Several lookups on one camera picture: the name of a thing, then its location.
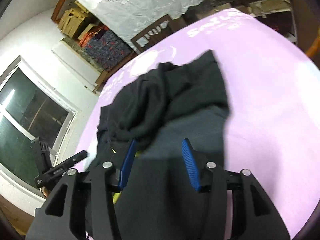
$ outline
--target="black cloth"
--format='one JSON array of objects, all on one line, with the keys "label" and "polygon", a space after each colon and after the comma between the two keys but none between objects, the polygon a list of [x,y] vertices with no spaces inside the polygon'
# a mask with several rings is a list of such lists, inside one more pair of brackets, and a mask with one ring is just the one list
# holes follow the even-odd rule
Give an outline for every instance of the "black cloth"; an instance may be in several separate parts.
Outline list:
[{"label": "black cloth", "polygon": [[123,240],[196,240],[202,232],[207,196],[191,187],[181,145],[223,165],[223,127],[228,111],[209,106],[172,120],[136,158],[127,187],[115,205]]},{"label": "black cloth", "polygon": [[[211,51],[181,67],[160,63],[101,108],[97,157],[89,170],[101,164],[106,149],[111,146],[117,151],[130,138],[144,150],[135,159],[127,187],[115,205],[123,240],[201,236],[207,195],[191,187],[182,140],[189,138],[195,150],[223,165],[227,116],[225,86]],[[90,204],[86,212],[90,213]]]},{"label": "black cloth", "polygon": [[183,66],[160,63],[101,108],[92,166],[100,163],[99,156],[109,145],[116,151],[134,138],[138,150],[144,150],[164,123],[210,105],[228,109],[223,78],[211,51]]}]

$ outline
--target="orange hose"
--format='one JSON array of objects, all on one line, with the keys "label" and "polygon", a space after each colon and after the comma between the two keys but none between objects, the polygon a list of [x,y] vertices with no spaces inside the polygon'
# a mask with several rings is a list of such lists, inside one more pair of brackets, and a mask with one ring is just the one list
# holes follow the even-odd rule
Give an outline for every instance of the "orange hose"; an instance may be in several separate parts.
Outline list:
[{"label": "orange hose", "polygon": [[320,47],[320,28],[318,30],[318,37],[314,40],[311,47],[307,50],[306,55],[308,57],[313,57],[315,54],[317,54]]}]

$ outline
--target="blue gripper pad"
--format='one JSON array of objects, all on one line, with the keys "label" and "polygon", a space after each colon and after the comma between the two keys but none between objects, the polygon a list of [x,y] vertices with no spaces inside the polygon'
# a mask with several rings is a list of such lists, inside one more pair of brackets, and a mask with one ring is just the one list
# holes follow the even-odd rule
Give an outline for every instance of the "blue gripper pad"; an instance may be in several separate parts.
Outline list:
[{"label": "blue gripper pad", "polygon": [[127,186],[135,154],[136,154],[136,141],[132,140],[129,146],[127,155],[125,156],[125,159],[120,169],[120,180],[118,183],[118,188],[121,191],[124,189],[125,186]]},{"label": "blue gripper pad", "polygon": [[191,182],[191,186],[196,190],[200,191],[200,174],[199,169],[196,165],[196,161],[192,155],[193,148],[188,139],[184,139],[182,142],[182,156],[184,163],[186,164],[187,172]]}]

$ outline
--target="pink tablecloth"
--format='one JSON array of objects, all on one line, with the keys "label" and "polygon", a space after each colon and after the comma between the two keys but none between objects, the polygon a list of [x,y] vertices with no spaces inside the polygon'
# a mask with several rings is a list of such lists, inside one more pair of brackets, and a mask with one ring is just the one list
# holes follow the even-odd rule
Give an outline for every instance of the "pink tablecloth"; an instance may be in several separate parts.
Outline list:
[{"label": "pink tablecloth", "polygon": [[100,107],[157,63],[185,64],[212,49],[220,63],[231,116],[226,169],[252,171],[273,200],[291,237],[320,198],[320,73],[287,39],[235,9],[198,21],[140,54],[105,85],[77,152],[96,154]]}]

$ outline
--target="window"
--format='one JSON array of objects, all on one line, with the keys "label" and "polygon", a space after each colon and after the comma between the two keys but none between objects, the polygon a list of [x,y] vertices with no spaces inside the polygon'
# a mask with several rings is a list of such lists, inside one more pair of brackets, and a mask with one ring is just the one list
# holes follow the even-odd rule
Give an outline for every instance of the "window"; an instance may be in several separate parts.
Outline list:
[{"label": "window", "polygon": [[0,76],[0,163],[35,187],[38,170],[31,140],[40,136],[52,152],[57,152],[74,112],[36,86],[23,72],[21,64],[18,57]]}]

